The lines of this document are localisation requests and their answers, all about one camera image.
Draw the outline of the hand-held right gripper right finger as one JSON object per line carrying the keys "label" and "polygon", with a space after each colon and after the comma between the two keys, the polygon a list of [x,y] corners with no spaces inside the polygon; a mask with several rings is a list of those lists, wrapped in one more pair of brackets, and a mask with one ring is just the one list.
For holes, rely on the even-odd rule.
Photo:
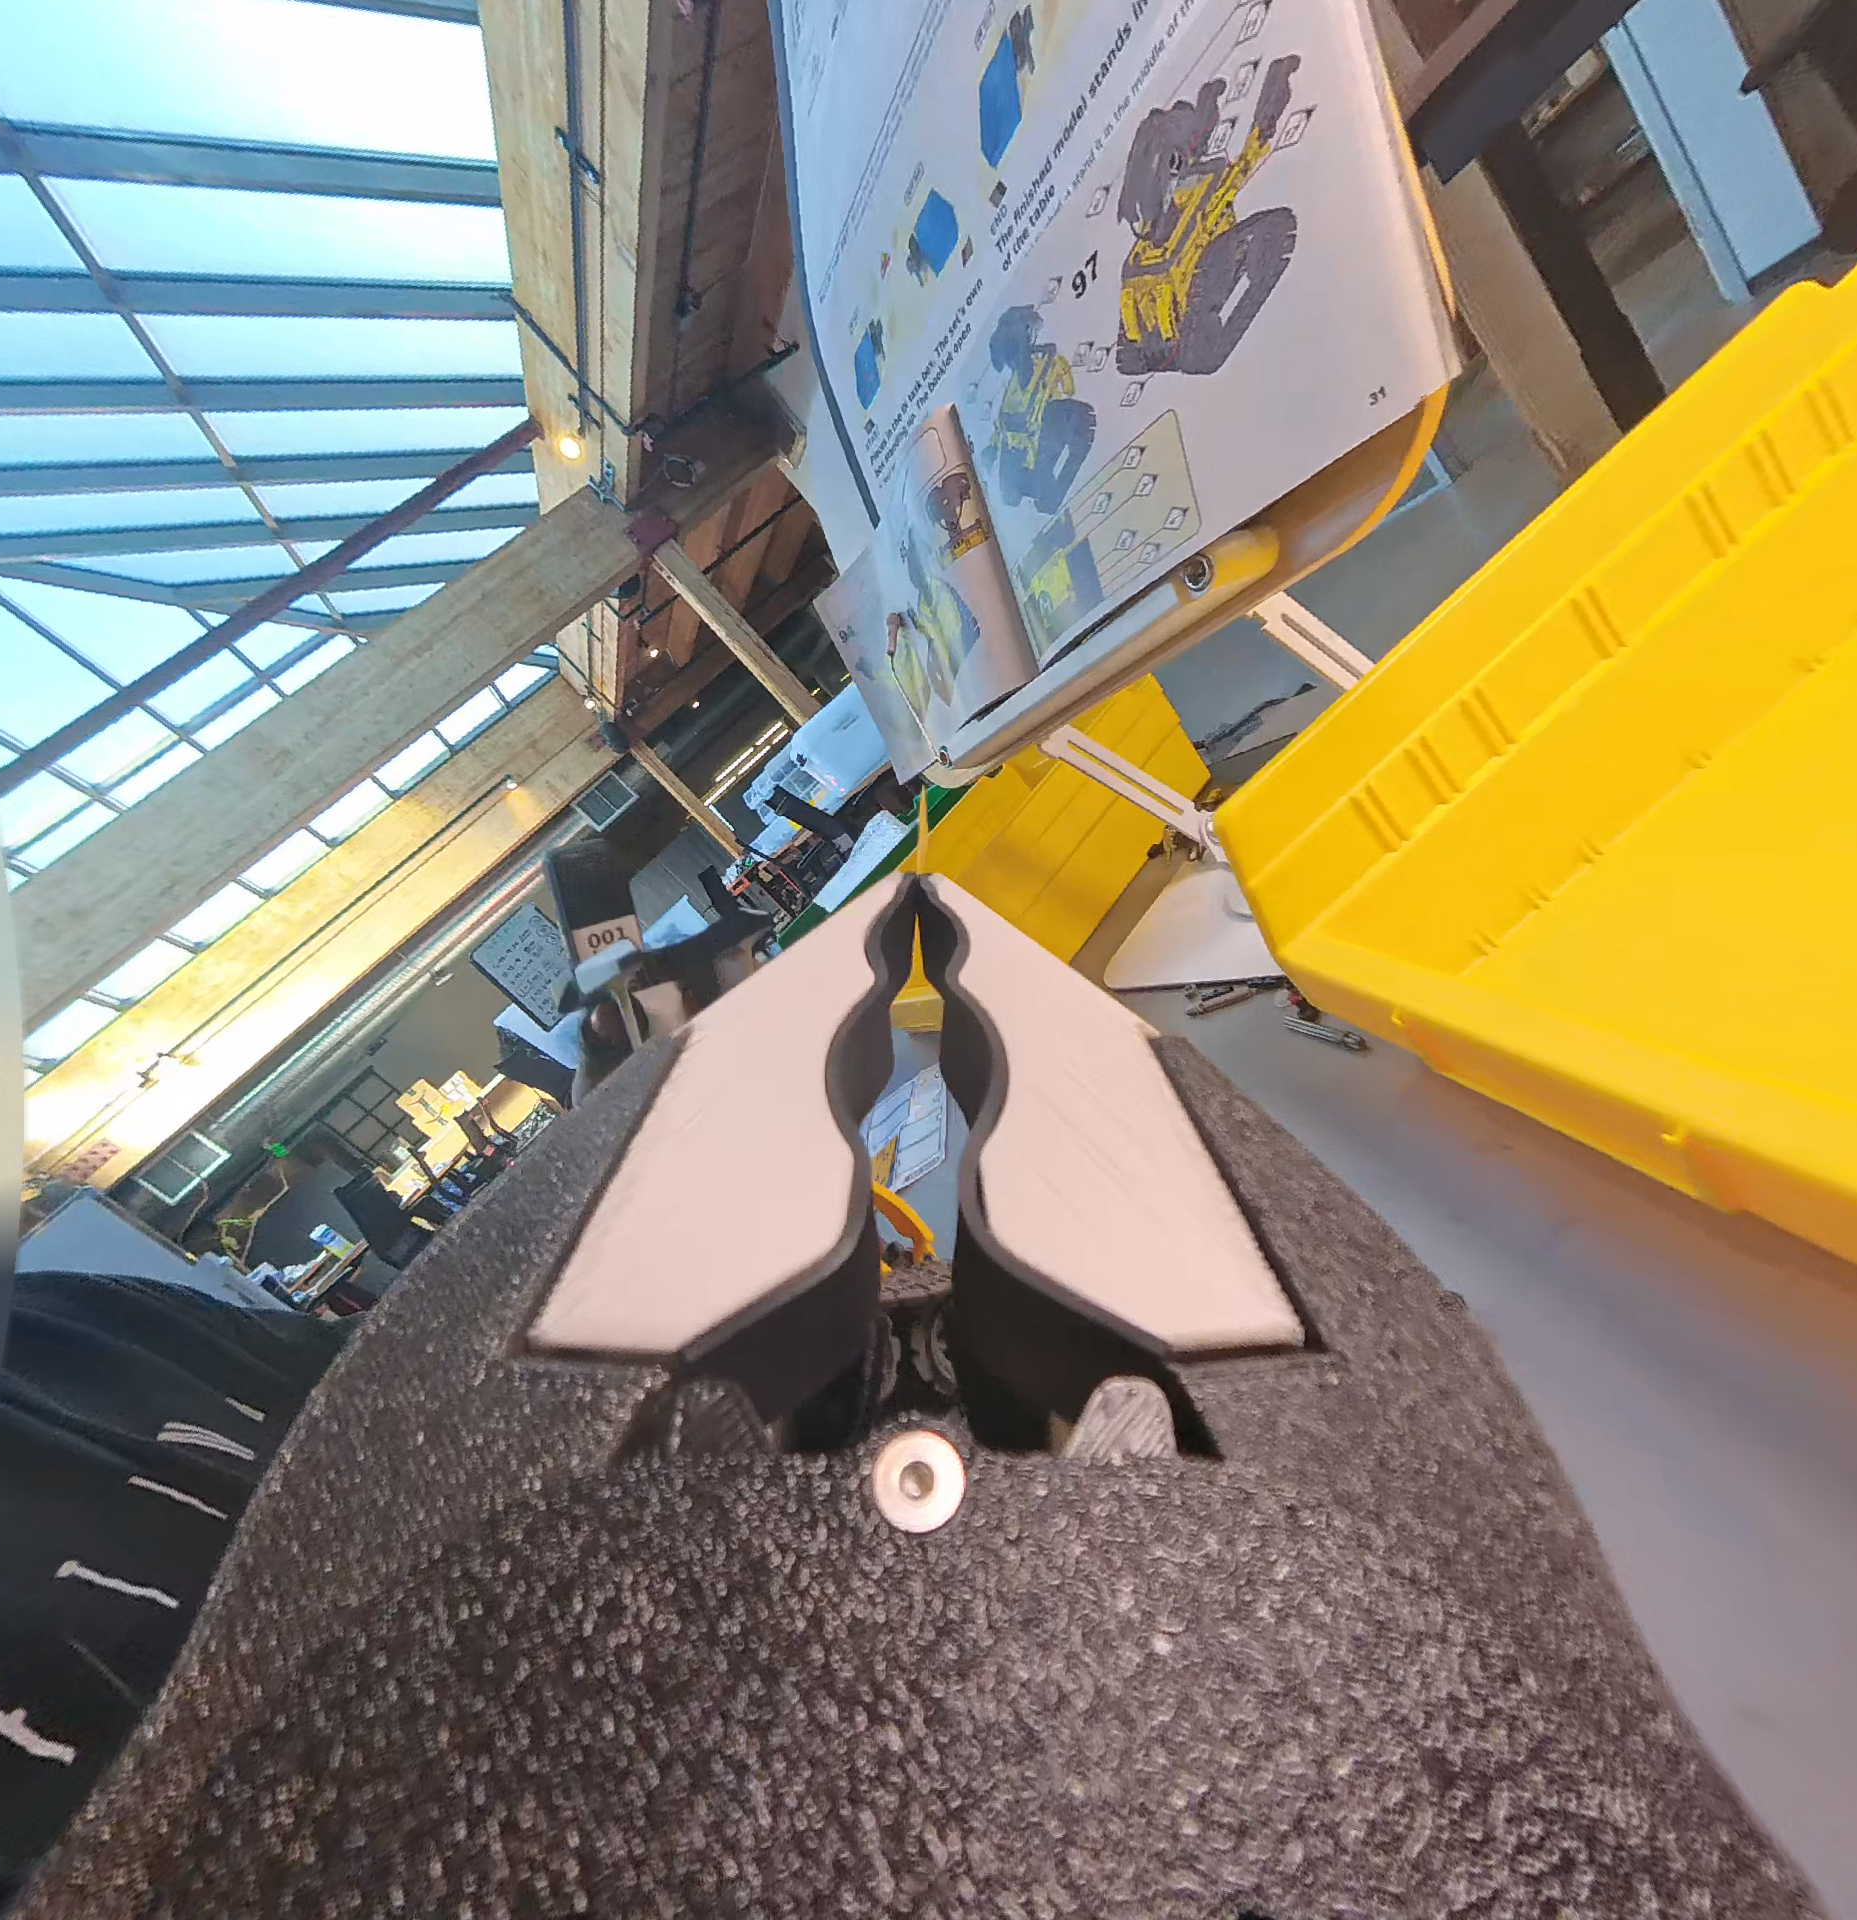
{"label": "hand-held right gripper right finger", "polygon": [[975,1438],[1221,1454],[1180,1367],[1296,1357],[1307,1319],[1158,1032],[953,882],[914,883],[968,1122],[946,1343]]}

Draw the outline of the sticker sheet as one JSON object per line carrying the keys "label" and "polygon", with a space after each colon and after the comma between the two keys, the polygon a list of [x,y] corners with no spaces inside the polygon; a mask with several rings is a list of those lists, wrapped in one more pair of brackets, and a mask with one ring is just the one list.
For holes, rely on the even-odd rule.
{"label": "sticker sheet", "polygon": [[909,1083],[884,1093],[865,1120],[865,1146],[872,1182],[884,1194],[909,1194],[946,1163],[946,1080],[927,1060]]}

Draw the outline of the yellow grey brick robot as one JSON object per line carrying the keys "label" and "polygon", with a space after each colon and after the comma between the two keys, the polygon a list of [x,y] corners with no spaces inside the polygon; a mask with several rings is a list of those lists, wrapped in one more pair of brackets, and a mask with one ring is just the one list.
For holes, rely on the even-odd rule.
{"label": "yellow grey brick robot", "polygon": [[953,1414],[957,1370],[949,1357],[953,1272],[935,1227],[888,1189],[872,1189],[882,1251],[872,1389],[877,1414]]}

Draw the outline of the yellow plastic bin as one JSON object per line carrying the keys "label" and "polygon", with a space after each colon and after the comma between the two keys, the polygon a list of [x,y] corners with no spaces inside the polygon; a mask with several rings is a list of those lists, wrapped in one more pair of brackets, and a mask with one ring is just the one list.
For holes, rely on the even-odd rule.
{"label": "yellow plastic bin", "polygon": [[1857,264],[1221,807],[1328,1015],[1857,1265]]}
{"label": "yellow plastic bin", "polygon": [[[1205,763],[1155,676],[1081,716],[1081,728],[1180,798],[1205,790]],[[1084,773],[1023,748],[968,785],[927,830],[923,871],[953,882],[1038,948],[1071,963],[1158,842],[1155,813]]]}

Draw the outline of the translucent storage box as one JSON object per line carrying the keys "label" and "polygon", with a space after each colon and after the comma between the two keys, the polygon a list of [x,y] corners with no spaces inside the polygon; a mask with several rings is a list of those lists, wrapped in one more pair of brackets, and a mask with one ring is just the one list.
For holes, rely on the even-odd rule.
{"label": "translucent storage box", "polygon": [[882,773],[892,773],[888,746],[860,686],[847,686],[790,743],[790,766],[778,774],[807,807],[844,810]]}

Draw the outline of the instruction booklet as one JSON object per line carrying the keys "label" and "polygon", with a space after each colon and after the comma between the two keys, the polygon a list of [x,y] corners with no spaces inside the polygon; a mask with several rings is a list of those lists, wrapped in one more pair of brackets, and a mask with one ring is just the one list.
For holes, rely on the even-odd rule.
{"label": "instruction booklet", "polygon": [[1369,3],[768,3],[821,598],[962,785],[1361,540],[1459,379]]}

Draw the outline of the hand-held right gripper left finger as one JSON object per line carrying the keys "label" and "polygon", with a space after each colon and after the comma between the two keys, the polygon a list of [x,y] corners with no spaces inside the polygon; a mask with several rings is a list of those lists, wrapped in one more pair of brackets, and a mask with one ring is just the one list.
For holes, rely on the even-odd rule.
{"label": "hand-held right gripper left finger", "polygon": [[679,993],[658,1090],[584,1206],[524,1351],[654,1367],[790,1422],[872,1343],[882,1251],[860,1134],[892,1070],[914,876],[884,876],[794,948],[654,948],[631,997]]}

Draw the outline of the white sign board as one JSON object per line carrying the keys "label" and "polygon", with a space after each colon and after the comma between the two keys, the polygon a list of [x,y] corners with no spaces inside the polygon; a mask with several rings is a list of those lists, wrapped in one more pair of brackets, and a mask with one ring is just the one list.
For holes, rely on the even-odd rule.
{"label": "white sign board", "polygon": [[551,1032],[564,1018],[575,952],[543,908],[520,902],[470,948],[470,968],[480,971],[533,1027]]}

